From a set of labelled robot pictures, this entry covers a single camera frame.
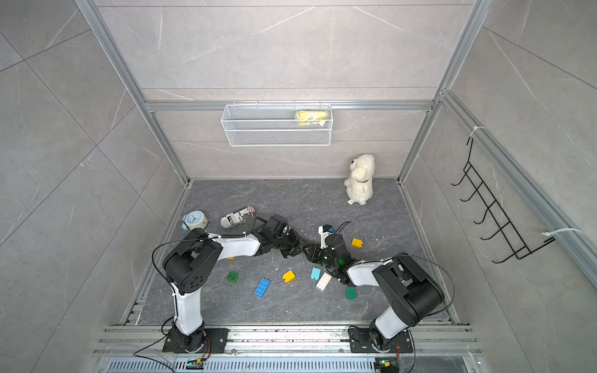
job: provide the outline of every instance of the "gray marble floor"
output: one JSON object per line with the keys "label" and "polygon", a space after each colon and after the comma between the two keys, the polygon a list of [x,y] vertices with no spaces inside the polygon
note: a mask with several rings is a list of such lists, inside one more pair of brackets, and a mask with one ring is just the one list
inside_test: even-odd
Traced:
{"label": "gray marble floor", "polygon": [[[318,240],[318,226],[328,223],[338,227],[351,220],[342,233],[348,246],[352,238],[363,240],[361,249],[349,246],[357,259],[378,260],[400,251],[424,256],[396,181],[382,178],[373,184],[373,198],[360,206],[347,203],[341,179],[195,181],[183,214],[202,210],[210,219],[207,231],[217,233],[224,232],[219,222],[222,216],[252,205],[263,218],[272,214],[286,217],[304,239],[314,242]],[[226,232],[249,230],[252,224],[251,220]],[[185,234],[177,228],[172,240]],[[421,266],[429,270],[426,262]],[[357,287],[357,298],[352,300],[346,298],[344,286],[337,281],[321,292],[310,278],[313,267],[303,255],[285,259],[277,250],[260,257],[219,261],[202,289],[205,323],[369,321],[388,307],[383,293],[373,286]],[[282,275],[289,269],[297,277],[286,284]],[[238,272],[236,283],[226,280],[230,271]],[[253,292],[262,278],[271,283],[264,297],[258,298]],[[160,325],[173,312],[170,287],[156,276],[139,324]],[[443,312],[432,319],[447,320],[448,316]]]}

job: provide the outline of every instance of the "clock face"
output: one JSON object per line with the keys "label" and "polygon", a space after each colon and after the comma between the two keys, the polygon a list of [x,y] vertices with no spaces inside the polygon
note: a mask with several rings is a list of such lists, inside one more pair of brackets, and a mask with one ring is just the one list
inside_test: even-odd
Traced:
{"label": "clock face", "polygon": [[196,223],[203,218],[200,212],[192,212],[187,216],[187,222],[190,224]]}

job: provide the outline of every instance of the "black wire rack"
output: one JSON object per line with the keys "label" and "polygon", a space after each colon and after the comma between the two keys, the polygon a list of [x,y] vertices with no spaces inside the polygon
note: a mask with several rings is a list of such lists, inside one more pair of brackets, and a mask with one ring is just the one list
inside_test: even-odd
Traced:
{"label": "black wire rack", "polygon": [[[491,218],[493,218],[493,220],[496,222],[498,230],[494,234],[492,234],[490,237],[487,237],[487,238],[481,237],[481,239],[483,241],[487,241],[487,240],[490,240],[493,237],[495,237],[498,233],[501,233],[501,235],[504,237],[504,239],[508,243],[508,246],[510,247],[510,250],[512,251],[512,254],[510,254],[504,260],[500,260],[500,261],[492,260],[492,262],[496,263],[496,264],[504,263],[506,260],[508,260],[508,259],[510,259],[512,257],[516,257],[516,259],[520,260],[522,258],[525,258],[525,257],[531,255],[532,253],[536,252],[540,248],[545,247],[546,245],[548,245],[548,244],[552,243],[553,241],[555,241],[555,238],[550,237],[550,238],[546,239],[545,241],[543,241],[543,244],[541,246],[539,246],[538,248],[536,248],[536,249],[530,249],[528,247],[527,243],[524,241],[524,239],[522,238],[522,236],[520,235],[520,233],[518,233],[518,229],[516,229],[516,227],[514,226],[514,224],[512,223],[512,221],[510,220],[510,218],[508,217],[508,214],[506,214],[506,212],[505,212],[504,208],[502,207],[502,205],[500,205],[500,203],[497,202],[497,199],[493,195],[493,192],[491,191],[491,189],[489,188],[489,186],[485,183],[485,181],[483,180],[483,178],[481,177],[481,175],[479,175],[479,173],[477,172],[477,170],[475,169],[475,167],[470,163],[470,153],[471,153],[471,151],[473,149],[473,138],[469,137],[469,139],[466,142],[466,144],[467,145],[470,144],[470,146],[469,146],[469,157],[467,158],[466,164],[464,165],[464,168],[462,169],[462,171],[464,171],[464,175],[462,176],[462,178],[460,179],[460,181],[457,184],[452,184],[452,185],[453,186],[459,186],[460,183],[462,183],[462,181],[465,178],[468,179],[469,182],[472,184],[472,186],[475,188],[475,191],[467,199],[460,199],[460,200],[462,202],[468,202],[468,201],[470,201],[471,198],[474,197],[474,195],[479,195],[479,197],[481,198],[481,201],[483,201],[483,204],[485,204],[485,213],[483,214],[483,219],[481,219],[481,221],[473,221],[473,223],[475,223],[475,224],[482,224],[485,221],[485,218],[487,217],[488,213],[491,216]],[[476,175],[476,177],[481,181],[478,185],[475,185],[475,183],[471,179],[471,177],[469,175],[469,173],[471,171],[474,172],[475,175]],[[483,195],[480,193],[479,188],[481,188],[481,186],[485,186],[485,188],[487,189],[487,191],[491,195],[491,199],[489,199],[489,201],[485,200],[485,198],[483,197]],[[500,225],[500,223],[496,219],[493,211],[491,210],[491,207],[493,205],[498,206],[499,209],[501,210],[502,214],[506,218],[506,222],[503,225]],[[514,247],[512,247],[512,243],[510,242],[510,240],[506,236],[506,232],[504,232],[504,229],[507,226],[511,226],[512,229],[514,230],[514,232],[516,232],[516,234],[518,235],[518,238],[522,242],[522,247],[521,248],[514,249]]]}

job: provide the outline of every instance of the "green lego brick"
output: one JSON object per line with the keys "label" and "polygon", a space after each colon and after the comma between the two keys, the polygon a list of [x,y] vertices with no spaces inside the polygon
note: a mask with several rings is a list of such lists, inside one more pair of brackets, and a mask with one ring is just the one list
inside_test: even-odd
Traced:
{"label": "green lego brick", "polygon": [[230,272],[228,273],[228,281],[236,282],[238,280],[238,273],[237,272]]}
{"label": "green lego brick", "polygon": [[346,298],[348,299],[354,299],[356,298],[356,291],[354,288],[351,287],[346,287]]}

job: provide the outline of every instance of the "white plush toy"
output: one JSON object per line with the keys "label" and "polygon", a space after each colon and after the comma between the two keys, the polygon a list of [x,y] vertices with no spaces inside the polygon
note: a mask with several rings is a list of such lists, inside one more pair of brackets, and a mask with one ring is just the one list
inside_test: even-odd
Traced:
{"label": "white plush toy", "polygon": [[344,181],[346,194],[351,200],[364,205],[373,196],[373,171],[375,171],[373,155],[363,154],[352,160],[350,176]]}

